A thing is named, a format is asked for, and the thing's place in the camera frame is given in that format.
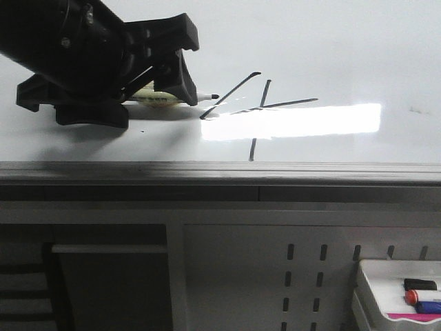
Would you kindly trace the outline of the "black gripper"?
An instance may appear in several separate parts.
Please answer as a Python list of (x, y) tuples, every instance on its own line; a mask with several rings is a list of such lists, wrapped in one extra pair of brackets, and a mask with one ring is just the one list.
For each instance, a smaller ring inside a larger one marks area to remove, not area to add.
[[(144, 41), (144, 51), (136, 45)], [(150, 82), (159, 92), (198, 103), (181, 50), (199, 50), (198, 29), (183, 13), (166, 19), (32, 20), (16, 28), (16, 61), (33, 71), (17, 87), (17, 104), (55, 108), (62, 126), (127, 128), (123, 102)], [(165, 60), (152, 67), (146, 59)]]

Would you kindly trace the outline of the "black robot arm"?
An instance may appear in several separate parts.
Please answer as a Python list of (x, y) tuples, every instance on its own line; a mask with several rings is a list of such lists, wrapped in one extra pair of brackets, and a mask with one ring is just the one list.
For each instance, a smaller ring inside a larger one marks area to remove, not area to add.
[(186, 14), (124, 22), (101, 1), (1, 2), (1, 53), (32, 72), (16, 103), (54, 106), (63, 126), (127, 128), (124, 103), (148, 83), (195, 106), (183, 51), (198, 48)]

